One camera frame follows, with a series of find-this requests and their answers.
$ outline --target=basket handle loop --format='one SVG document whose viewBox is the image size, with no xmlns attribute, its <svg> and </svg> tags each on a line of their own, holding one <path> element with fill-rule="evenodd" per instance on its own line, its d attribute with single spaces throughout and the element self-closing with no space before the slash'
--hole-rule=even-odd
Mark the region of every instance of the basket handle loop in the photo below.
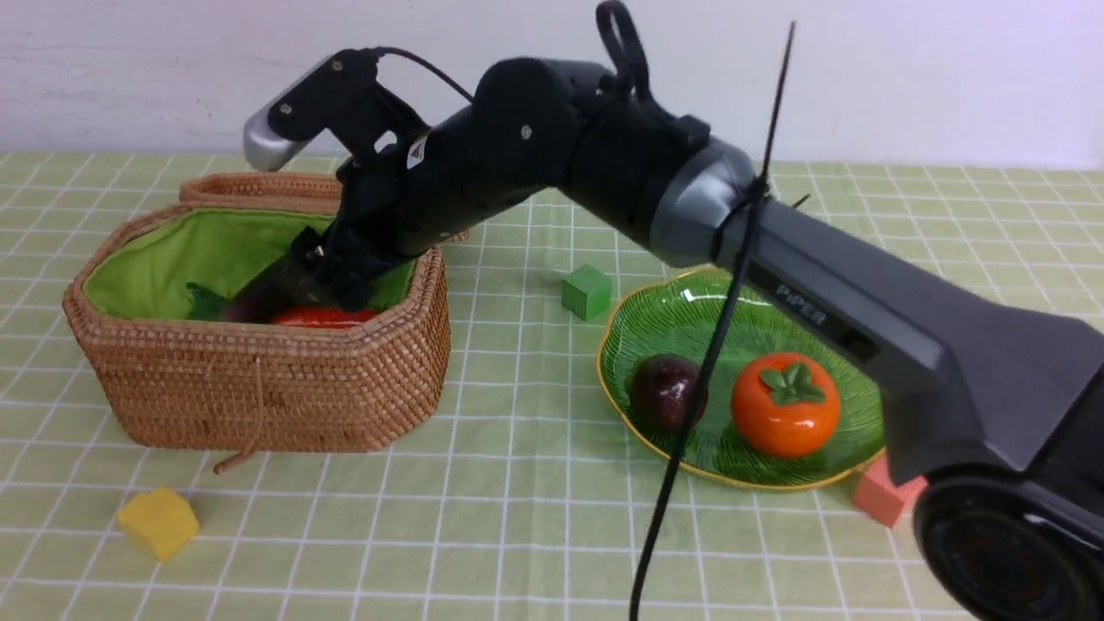
<svg viewBox="0 0 1104 621">
<path fill-rule="evenodd" d="M 256 359 L 254 359 L 254 368 L 256 370 L 256 377 L 257 377 L 257 415 L 256 415 L 256 421 L 253 423 L 253 433 L 250 435 L 250 441 L 245 443 L 245 446 L 241 451 L 214 464 L 214 473 L 216 475 L 226 472 L 227 470 L 236 466 L 237 464 L 253 456 L 253 450 L 257 444 L 257 439 L 261 438 L 261 430 L 264 427 L 265 422 L 265 390 L 261 381 L 259 356 Z"/>
</svg>

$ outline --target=green checkered tablecloth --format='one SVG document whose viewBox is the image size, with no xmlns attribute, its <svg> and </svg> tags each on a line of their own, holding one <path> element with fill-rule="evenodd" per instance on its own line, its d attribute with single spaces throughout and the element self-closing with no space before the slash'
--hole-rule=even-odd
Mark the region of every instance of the green checkered tablecloth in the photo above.
<svg viewBox="0 0 1104 621">
<path fill-rule="evenodd" d="M 302 157 L 291 169 L 338 160 Z M 664 463 L 597 386 L 606 317 L 558 299 L 584 262 L 625 295 L 672 275 L 546 192 L 449 244 L 454 354 L 439 412 L 386 451 L 147 450 L 112 417 L 60 308 L 124 220 L 231 156 L 0 152 L 0 620 L 625 619 Z M 779 164 L 831 224 L 1007 304 L 1104 326 L 1104 172 Z M 171 486 L 200 535 L 158 566 L 115 512 Z M 907 526 L 851 483 L 753 494 L 681 476 L 647 619 L 966 619 Z"/>
</svg>

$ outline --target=yellow plate rim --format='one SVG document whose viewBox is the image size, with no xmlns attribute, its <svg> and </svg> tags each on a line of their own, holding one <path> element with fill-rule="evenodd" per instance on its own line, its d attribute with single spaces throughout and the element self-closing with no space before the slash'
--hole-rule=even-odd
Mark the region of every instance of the yellow plate rim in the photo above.
<svg viewBox="0 0 1104 621">
<path fill-rule="evenodd" d="M 622 411 L 620 406 L 617 404 L 617 400 L 614 399 L 613 394 L 611 394 L 609 388 L 606 386 L 606 382 L 603 380 L 604 376 L 602 373 L 602 356 L 605 352 L 606 344 L 609 341 L 609 335 L 613 333 L 614 320 L 617 319 L 617 315 L 618 315 L 618 313 L 620 313 L 622 306 L 630 297 L 633 297 L 634 295 L 644 293 L 646 291 L 649 291 L 649 290 L 665 287 L 665 286 L 667 286 L 667 285 L 669 285 L 669 284 L 671 284 L 673 282 L 679 281 L 680 278 L 684 278 L 687 276 L 691 276 L 691 275 L 694 275 L 694 274 L 701 274 L 701 273 L 705 273 L 705 272 L 725 273 L 724 270 L 721 270 L 720 267 L 712 267 L 712 266 L 697 267 L 697 269 L 683 272 L 683 273 L 681 273 L 681 274 L 679 274 L 679 275 L 677 275 L 677 276 L 675 276 L 672 278 L 667 278 L 667 280 L 658 282 L 658 283 L 654 283 L 654 284 L 650 284 L 650 285 L 645 285 L 645 286 L 641 286 L 641 287 L 637 287 L 636 290 L 629 292 L 628 295 L 623 296 L 619 301 L 617 301 L 617 304 L 614 305 L 613 310 L 609 313 L 609 318 L 606 319 L 605 333 L 602 335 L 602 341 L 598 343 L 597 354 L 594 356 L 594 369 L 595 369 L 595 371 L 597 372 L 597 376 L 598 376 L 598 385 L 602 387 L 602 392 L 606 396 L 606 399 L 609 401 L 609 404 L 613 406 L 614 410 L 616 410 L 616 412 L 617 412 L 617 415 L 620 417 L 622 422 L 625 423 L 625 427 L 627 427 L 628 430 L 630 432 L 633 432 L 633 435 L 635 435 L 636 439 L 639 440 L 641 444 L 644 444 L 645 446 L 647 446 L 652 453 L 656 453 L 657 455 L 659 455 L 660 457 L 662 457 L 664 461 L 667 461 L 667 462 L 670 462 L 671 455 L 669 453 L 667 453 L 666 451 L 661 450 L 659 446 L 656 446 L 655 444 L 652 444 L 651 442 L 649 442 L 648 439 L 645 438 L 644 434 L 641 434 L 636 429 L 636 427 L 633 424 L 633 421 L 629 420 L 628 415 L 624 411 Z M 845 471 L 842 471 L 840 473 L 834 474 L 834 475 L 831 475 L 829 477 L 821 478 L 820 481 L 814 481 L 813 483 L 803 483 L 800 485 L 763 485 L 761 483 L 749 483 L 746 481 L 740 481 L 740 480 L 736 480 L 736 478 L 732 478 L 730 476 L 724 476 L 724 475 L 721 475 L 721 474 L 716 474 L 715 472 L 709 472 L 708 470 L 702 470 L 702 469 L 700 469 L 700 467 L 698 467 L 696 465 L 691 465 L 691 464 L 688 464 L 686 462 L 679 462 L 679 470 L 686 471 L 686 472 L 688 472 L 690 474 L 694 474 L 697 476 L 701 476 L 701 477 L 710 480 L 710 481 L 715 481 L 716 483 L 723 483 L 725 485 L 730 485 L 732 487 L 737 487 L 737 488 L 741 488 L 741 490 L 758 490 L 758 491 L 764 491 L 764 492 L 802 492 L 802 491 L 806 491 L 806 490 L 816 490 L 816 488 L 819 488 L 819 487 L 825 487 L 825 486 L 831 485 L 834 483 L 838 483 L 838 482 L 840 482 L 840 481 L 842 481 L 842 480 L 851 476 L 852 474 L 856 474 L 858 472 L 862 472 L 870 464 L 872 464 L 873 462 L 878 461 L 884 453 L 885 453 L 885 446 L 883 445 L 872 456 L 870 456 L 867 461 L 864 461 L 864 462 L 862 462 L 862 463 L 860 463 L 858 465 L 849 467 L 849 469 L 847 469 L 847 470 L 845 470 Z"/>
</svg>

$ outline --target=green plate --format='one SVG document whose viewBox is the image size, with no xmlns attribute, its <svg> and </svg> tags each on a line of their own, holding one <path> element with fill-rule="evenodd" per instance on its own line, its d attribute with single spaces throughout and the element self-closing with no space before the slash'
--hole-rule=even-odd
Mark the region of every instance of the green plate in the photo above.
<svg viewBox="0 0 1104 621">
<path fill-rule="evenodd" d="M 598 347 L 599 381 L 614 408 L 649 449 L 669 459 L 675 435 L 644 424 L 628 401 L 636 364 L 657 354 L 701 364 L 732 282 L 728 272 L 701 270 L 644 287 L 614 309 Z M 832 439 L 795 460 L 752 449 L 732 423 L 732 385 L 743 367 L 774 351 L 796 351 L 819 362 L 835 379 L 842 410 Z M 751 288 L 741 292 L 735 316 L 709 385 L 705 414 L 694 428 L 682 469 L 740 487 L 807 490 L 838 481 L 884 450 L 878 386 Z"/>
</svg>

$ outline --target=green cube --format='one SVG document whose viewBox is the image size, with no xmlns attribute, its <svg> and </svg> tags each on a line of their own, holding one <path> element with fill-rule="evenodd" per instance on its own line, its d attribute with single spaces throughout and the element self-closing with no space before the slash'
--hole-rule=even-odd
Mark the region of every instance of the green cube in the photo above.
<svg viewBox="0 0 1104 621">
<path fill-rule="evenodd" d="M 580 319 L 590 322 L 609 308 L 613 294 L 613 278 L 586 263 L 563 278 L 560 303 Z"/>
</svg>

